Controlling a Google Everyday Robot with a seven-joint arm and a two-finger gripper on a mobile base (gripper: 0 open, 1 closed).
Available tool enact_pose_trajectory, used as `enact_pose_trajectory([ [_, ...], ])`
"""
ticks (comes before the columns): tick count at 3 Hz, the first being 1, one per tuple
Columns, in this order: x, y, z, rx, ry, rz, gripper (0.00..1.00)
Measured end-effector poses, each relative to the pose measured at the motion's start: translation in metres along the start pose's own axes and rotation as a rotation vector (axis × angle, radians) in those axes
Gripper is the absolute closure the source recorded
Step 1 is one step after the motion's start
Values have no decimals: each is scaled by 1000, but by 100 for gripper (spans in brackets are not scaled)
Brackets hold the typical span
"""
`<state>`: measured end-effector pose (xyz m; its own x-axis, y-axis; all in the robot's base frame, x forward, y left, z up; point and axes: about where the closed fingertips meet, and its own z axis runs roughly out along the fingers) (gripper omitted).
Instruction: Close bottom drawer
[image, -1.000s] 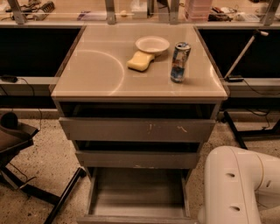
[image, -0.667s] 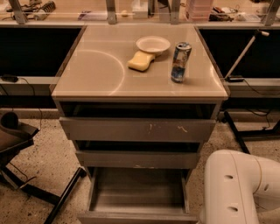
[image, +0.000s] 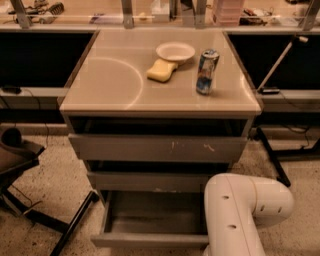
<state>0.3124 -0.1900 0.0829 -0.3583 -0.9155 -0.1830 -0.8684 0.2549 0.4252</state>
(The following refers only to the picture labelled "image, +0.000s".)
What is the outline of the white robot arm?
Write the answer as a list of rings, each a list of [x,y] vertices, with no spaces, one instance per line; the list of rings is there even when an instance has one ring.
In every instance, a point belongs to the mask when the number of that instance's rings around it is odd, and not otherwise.
[[[218,174],[205,186],[204,207],[208,245],[203,256],[266,256],[257,229],[290,217],[294,197],[273,179]]]

